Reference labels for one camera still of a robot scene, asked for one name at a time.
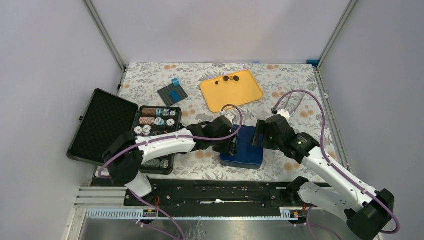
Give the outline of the clear plastic tongs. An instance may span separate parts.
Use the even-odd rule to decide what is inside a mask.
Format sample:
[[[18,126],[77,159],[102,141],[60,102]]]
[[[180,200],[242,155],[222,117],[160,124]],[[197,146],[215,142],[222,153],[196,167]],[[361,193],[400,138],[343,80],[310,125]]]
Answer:
[[[302,93],[302,92],[295,92],[292,93],[287,100],[286,103],[286,110],[290,113],[293,114],[296,112],[296,110],[299,108],[299,106],[301,105],[301,103],[303,102],[305,96],[307,94],[306,93]]]

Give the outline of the blue tin lid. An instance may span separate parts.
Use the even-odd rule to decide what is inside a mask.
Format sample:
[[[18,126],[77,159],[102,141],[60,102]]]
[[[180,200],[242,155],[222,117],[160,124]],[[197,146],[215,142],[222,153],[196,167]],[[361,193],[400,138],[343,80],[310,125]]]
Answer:
[[[230,140],[227,151],[220,154],[220,164],[226,167],[258,170],[263,164],[264,149],[252,144],[254,133],[255,127],[243,125],[238,134]]]

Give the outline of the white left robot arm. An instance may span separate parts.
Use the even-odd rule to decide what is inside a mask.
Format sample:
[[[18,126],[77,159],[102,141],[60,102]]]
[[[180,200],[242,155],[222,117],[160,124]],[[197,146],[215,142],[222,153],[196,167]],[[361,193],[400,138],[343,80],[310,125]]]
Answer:
[[[156,136],[135,137],[121,135],[103,154],[104,165],[99,177],[107,178],[115,186],[126,187],[144,206],[152,204],[155,192],[150,179],[141,173],[141,165],[173,154],[186,154],[213,148],[222,152],[236,136],[233,114],[224,114],[214,121],[191,124],[178,131]]]

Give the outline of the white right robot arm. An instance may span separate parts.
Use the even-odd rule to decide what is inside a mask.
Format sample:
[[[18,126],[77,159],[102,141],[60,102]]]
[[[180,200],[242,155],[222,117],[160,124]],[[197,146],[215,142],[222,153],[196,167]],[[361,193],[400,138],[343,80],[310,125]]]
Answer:
[[[345,221],[361,240],[373,240],[393,219],[394,195],[386,188],[377,190],[354,176],[322,150],[308,133],[296,133],[287,119],[276,114],[256,122],[253,145],[280,151],[285,157],[316,173],[332,191],[305,177],[297,177],[287,187],[287,201],[315,205]]]

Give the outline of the yellow plastic tray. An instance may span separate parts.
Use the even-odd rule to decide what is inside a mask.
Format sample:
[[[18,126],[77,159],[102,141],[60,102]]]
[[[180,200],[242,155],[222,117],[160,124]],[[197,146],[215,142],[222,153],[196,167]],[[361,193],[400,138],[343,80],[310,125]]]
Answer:
[[[238,76],[239,81],[224,81],[224,76]],[[205,80],[199,86],[209,110],[213,113],[220,112],[223,106],[228,104],[239,107],[261,100],[264,95],[257,80],[247,69]]]

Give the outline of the floral table cloth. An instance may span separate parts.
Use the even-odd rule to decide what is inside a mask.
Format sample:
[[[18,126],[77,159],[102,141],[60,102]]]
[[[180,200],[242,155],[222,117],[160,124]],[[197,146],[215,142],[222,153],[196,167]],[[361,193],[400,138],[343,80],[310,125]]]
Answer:
[[[249,70],[263,91],[263,98],[239,108],[246,126],[255,126],[257,120],[271,116],[271,109],[278,105],[286,110],[288,98],[293,93],[305,93],[303,102],[295,113],[290,114],[289,123],[297,132],[305,132],[316,139],[324,137],[324,147],[336,159],[330,124],[322,130],[322,102],[314,68],[310,64],[274,63],[150,63],[129,64],[119,96],[139,106],[161,106],[162,99],[157,91],[178,78],[188,98],[178,103],[182,111],[181,123],[185,126],[212,121],[217,115],[211,112],[200,89],[202,81]],[[263,163],[257,170],[223,166],[220,156],[211,149],[178,154],[168,179],[185,180],[233,180],[290,182],[297,177],[312,182],[322,179],[296,161],[286,158],[279,151],[265,150]]]

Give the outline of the pile of dark chocolates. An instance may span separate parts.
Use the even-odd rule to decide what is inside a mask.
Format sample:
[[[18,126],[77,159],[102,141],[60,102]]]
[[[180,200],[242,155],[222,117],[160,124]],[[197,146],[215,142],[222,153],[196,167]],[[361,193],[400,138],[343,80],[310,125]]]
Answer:
[[[237,75],[231,75],[231,76],[225,75],[223,77],[223,80],[225,82],[228,82],[228,81],[236,81],[236,82],[238,82],[240,80],[240,78]]]

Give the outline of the blue building brick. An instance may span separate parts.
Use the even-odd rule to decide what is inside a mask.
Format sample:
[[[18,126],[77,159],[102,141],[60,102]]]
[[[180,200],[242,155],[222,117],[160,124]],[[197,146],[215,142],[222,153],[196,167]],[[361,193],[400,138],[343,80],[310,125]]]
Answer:
[[[179,82],[178,78],[173,78],[171,80],[171,82],[172,82],[172,84],[173,84],[174,87],[180,86],[180,82]]]

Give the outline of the blue clamp at corner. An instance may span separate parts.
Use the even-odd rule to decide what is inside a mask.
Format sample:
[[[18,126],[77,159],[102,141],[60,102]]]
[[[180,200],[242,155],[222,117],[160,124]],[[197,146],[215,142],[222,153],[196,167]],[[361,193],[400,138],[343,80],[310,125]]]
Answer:
[[[306,64],[312,65],[314,68],[318,68],[318,66],[320,64],[320,60],[319,59],[308,59],[306,61]]]

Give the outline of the black poker chip case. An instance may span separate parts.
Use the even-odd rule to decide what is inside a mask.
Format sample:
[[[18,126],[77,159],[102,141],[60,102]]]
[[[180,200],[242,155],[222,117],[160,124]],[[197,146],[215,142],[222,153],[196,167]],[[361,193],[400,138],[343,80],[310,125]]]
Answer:
[[[97,88],[79,119],[66,155],[71,160],[102,166],[103,153],[121,134],[154,137],[176,132],[182,128],[181,118],[179,107],[138,106]]]

